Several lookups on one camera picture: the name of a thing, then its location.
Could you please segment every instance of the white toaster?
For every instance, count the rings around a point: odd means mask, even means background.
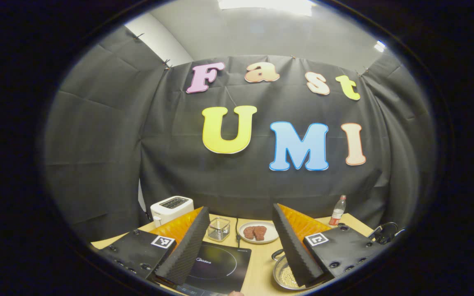
[[[155,221],[155,227],[159,227],[194,210],[192,199],[177,196],[154,203],[150,209],[153,221]]]

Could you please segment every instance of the induction cooktop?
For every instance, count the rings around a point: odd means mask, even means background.
[[[240,291],[251,249],[203,242],[195,264],[177,290],[191,296],[223,296]]]

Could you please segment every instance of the pan handle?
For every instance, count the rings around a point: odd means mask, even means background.
[[[280,250],[277,250],[275,251],[273,254],[272,254],[272,259],[277,261],[277,259],[275,257],[279,256],[283,251],[283,249],[280,249]]]

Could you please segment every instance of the raw meat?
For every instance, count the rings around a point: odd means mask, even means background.
[[[253,240],[253,230],[255,229],[255,226],[249,226],[244,229],[244,237],[248,238],[249,240]]]
[[[256,240],[263,241],[265,240],[265,233],[267,232],[267,228],[264,226],[256,226],[253,229],[253,234],[256,237]]]

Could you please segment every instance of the black fabric curtain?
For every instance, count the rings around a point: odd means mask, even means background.
[[[137,201],[139,133],[164,67],[122,27],[81,58],[54,98],[45,133],[47,185],[84,240],[148,223]]]
[[[192,67],[224,62],[205,92],[187,94]],[[246,67],[271,62],[281,77],[249,83]],[[370,227],[404,226],[427,197],[436,164],[429,101],[407,69],[387,51],[365,73],[301,58],[270,55],[200,60],[164,69],[163,62],[127,28],[83,56],[56,94],[45,134],[47,184],[67,222],[87,241],[147,223],[137,202],[138,180],[151,204],[173,195],[208,206],[213,214],[271,219],[273,203],[311,217],[332,213],[341,194],[346,212]],[[307,87],[320,73],[329,95]],[[361,99],[348,99],[336,77],[347,75]],[[228,109],[222,138],[237,136],[236,106],[252,105],[252,139],[235,154],[216,154],[202,141],[208,107]],[[290,122],[303,138],[309,125],[329,128],[325,171],[271,171],[275,134]],[[366,163],[345,162],[344,123],[362,126]]]

